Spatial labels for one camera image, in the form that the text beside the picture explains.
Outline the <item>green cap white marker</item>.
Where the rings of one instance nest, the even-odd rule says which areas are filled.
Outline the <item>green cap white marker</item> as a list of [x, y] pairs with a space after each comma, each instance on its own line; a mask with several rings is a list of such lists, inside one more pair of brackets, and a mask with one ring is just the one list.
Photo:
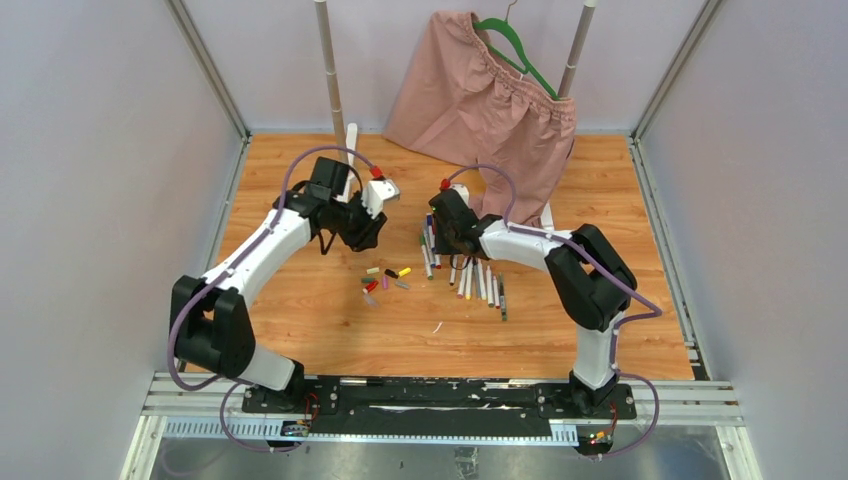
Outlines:
[[420, 248], [421, 248], [421, 252], [422, 252], [422, 256], [423, 256], [426, 277], [427, 277], [428, 280], [432, 280], [433, 279], [433, 271], [432, 271], [432, 264], [431, 264], [431, 261], [430, 261], [430, 249], [427, 246], [427, 243], [426, 243], [426, 240], [425, 240], [425, 235], [424, 235], [423, 232], [421, 232], [419, 234], [419, 243], [420, 243]]
[[492, 276], [492, 271], [491, 271], [490, 265], [487, 265], [486, 269], [485, 269], [484, 285], [485, 285], [485, 288], [486, 288], [485, 292], [486, 292], [487, 305], [490, 308], [494, 308], [495, 307], [495, 300], [494, 300], [493, 276]]

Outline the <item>yellow cap white marker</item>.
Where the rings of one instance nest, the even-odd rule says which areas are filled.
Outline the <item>yellow cap white marker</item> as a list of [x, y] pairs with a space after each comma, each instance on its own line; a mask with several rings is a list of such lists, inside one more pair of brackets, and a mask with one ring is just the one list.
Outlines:
[[473, 265], [472, 261], [469, 261], [467, 266], [464, 269], [463, 297], [464, 297], [465, 300], [470, 300], [471, 297], [472, 297], [473, 275], [474, 275], [474, 265]]

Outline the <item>purple cap white marker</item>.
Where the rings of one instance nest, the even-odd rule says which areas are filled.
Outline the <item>purple cap white marker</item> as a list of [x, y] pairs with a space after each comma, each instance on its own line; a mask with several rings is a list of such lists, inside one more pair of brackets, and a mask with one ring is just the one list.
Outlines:
[[465, 260], [463, 260], [460, 263], [459, 268], [458, 268], [459, 283], [458, 283], [458, 288], [457, 288], [457, 297], [460, 298], [460, 299], [464, 299], [466, 297], [466, 294], [465, 294], [465, 285], [466, 285], [466, 278], [467, 278], [466, 268], [467, 268], [467, 262]]

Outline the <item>red cap white marker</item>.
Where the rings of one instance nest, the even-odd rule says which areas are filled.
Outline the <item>red cap white marker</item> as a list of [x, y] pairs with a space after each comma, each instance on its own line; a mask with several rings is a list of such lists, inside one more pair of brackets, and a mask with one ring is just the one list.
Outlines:
[[492, 304], [496, 309], [500, 309], [501, 308], [500, 287], [499, 287], [498, 278], [495, 274], [493, 274], [491, 276], [491, 290], [492, 290], [492, 292], [490, 294], [490, 299], [492, 301]]

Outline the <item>grey clear-cap pen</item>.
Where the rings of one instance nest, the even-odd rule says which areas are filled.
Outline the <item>grey clear-cap pen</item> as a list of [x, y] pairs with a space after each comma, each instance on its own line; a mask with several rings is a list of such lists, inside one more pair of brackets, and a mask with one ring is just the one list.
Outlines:
[[508, 310], [507, 310], [507, 302], [505, 295], [505, 284], [504, 284], [504, 275], [499, 273], [497, 276], [497, 286], [498, 286], [498, 305], [500, 309], [501, 320], [506, 322], [508, 320]]

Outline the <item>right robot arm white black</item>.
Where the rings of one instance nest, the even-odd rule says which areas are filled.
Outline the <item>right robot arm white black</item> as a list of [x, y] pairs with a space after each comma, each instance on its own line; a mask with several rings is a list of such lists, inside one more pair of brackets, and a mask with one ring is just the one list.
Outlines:
[[569, 373], [566, 401], [589, 418], [607, 409], [618, 383], [614, 323], [629, 308], [637, 281], [600, 229], [584, 224], [571, 232], [550, 232], [499, 215], [480, 218], [455, 189], [441, 191], [429, 206], [438, 253], [512, 262], [550, 275], [577, 331], [577, 359]]

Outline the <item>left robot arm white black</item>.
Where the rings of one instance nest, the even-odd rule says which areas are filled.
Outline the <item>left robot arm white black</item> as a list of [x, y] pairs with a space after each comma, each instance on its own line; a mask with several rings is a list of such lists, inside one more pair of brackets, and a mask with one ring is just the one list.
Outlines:
[[169, 372], [180, 388], [197, 391], [205, 382], [184, 381], [176, 364], [199, 366], [215, 376], [268, 391], [283, 413], [306, 400], [303, 365], [260, 345], [249, 309], [258, 294], [292, 255], [318, 240], [328, 253], [335, 239], [354, 252], [373, 249], [387, 221], [384, 208], [400, 190], [376, 166], [371, 180], [327, 157], [315, 161], [309, 179], [285, 182], [260, 226], [223, 262], [195, 278], [179, 278], [171, 294], [166, 353]]

